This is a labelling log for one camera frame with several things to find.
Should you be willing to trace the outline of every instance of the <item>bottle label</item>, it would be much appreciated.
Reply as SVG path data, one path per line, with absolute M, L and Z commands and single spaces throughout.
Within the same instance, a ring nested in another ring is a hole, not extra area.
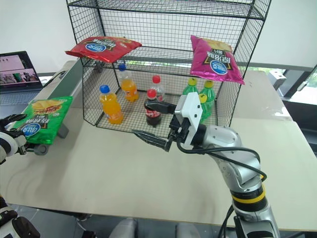
M 123 116 L 123 114 L 122 114 L 121 111 L 119 111 L 119 112 L 117 112 L 117 113 L 115 113 L 115 114 L 111 114 L 111 115 L 106 114 L 106 117 L 107 117 L 108 119 L 111 119 L 111 120 L 118 120 L 118 119 L 121 118 L 122 116 Z
M 211 102 L 206 102 L 206 103 L 205 103 L 205 106 L 206 106 L 206 111 L 207 111 L 207 112 L 211 112 L 211 111 L 212 111 L 212 108 L 213 108 L 213 101 L 211 101 Z
M 157 96 L 157 100 L 158 100 L 159 102 L 162 102 L 162 101 L 163 101 L 163 95 Z
M 152 110 L 148 110 L 146 109 L 145 114 L 150 117 L 150 118 L 157 118 L 158 116 L 160 116 L 160 113 L 157 111 L 152 111 Z
M 127 98 L 129 98 L 129 97 L 132 97 L 132 96 L 136 95 L 138 93 L 138 91 L 135 89 L 135 90 L 132 90 L 132 91 L 124 91 L 124 93 L 125 93 L 125 96 Z

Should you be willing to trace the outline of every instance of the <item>wire basket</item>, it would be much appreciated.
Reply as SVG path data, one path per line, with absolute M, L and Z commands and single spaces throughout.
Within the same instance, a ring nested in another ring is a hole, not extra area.
M 126 37 L 142 47 L 109 64 L 82 58 L 84 119 L 92 125 L 130 132 L 145 130 L 166 137 L 171 115 L 163 115 L 156 128 L 146 124 L 144 101 L 152 76 L 159 74 L 166 101 L 177 103 L 187 86 L 193 58 L 190 36 L 228 43 L 245 75 L 270 0 L 66 0 L 76 43 L 92 36 Z M 125 100 L 117 78 L 118 64 L 125 62 L 137 84 L 140 98 Z M 198 90 L 204 79 L 197 78 Z M 99 102 L 99 86 L 116 92 L 124 121 L 112 125 Z M 230 126 L 240 84 L 216 82 L 216 100 L 206 124 Z

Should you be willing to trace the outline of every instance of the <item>green soda bottle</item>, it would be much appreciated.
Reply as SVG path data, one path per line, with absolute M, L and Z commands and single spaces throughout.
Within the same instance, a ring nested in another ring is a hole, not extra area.
M 213 81 L 207 80 L 204 84 L 204 89 L 200 92 L 200 93 L 203 93 L 207 96 L 206 107 L 207 107 L 208 117 L 212 113 L 214 99 L 216 98 L 216 95 L 215 95 L 212 87 L 213 87 Z
M 184 89 L 183 95 L 187 95 L 187 94 L 193 93 L 193 92 L 198 92 L 198 90 L 196 88 L 196 84 L 197 84 L 197 79 L 196 78 L 193 78 L 193 77 L 189 78 L 188 79 L 188 85 Z
M 203 123 L 210 116 L 210 114 L 208 114 L 207 111 L 207 95 L 203 93 L 199 94 L 199 101 L 203 109 L 202 117 L 200 118 L 200 123 Z

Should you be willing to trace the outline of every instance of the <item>red chip bag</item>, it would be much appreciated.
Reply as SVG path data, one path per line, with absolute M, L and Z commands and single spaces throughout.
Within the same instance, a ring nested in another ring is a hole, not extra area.
M 123 37 L 95 36 L 78 43 L 66 54 L 76 57 L 89 57 L 113 63 L 135 48 L 142 46 L 139 42 Z

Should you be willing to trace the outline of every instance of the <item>red bottle cap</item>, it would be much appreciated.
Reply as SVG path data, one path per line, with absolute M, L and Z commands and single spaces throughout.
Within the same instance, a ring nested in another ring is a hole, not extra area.
M 155 91 L 155 89 L 149 89 L 147 95 L 148 99 L 155 99 L 157 96 L 157 92 Z
M 152 78 L 153 83 L 160 83 L 160 76 L 159 75 L 154 75 Z

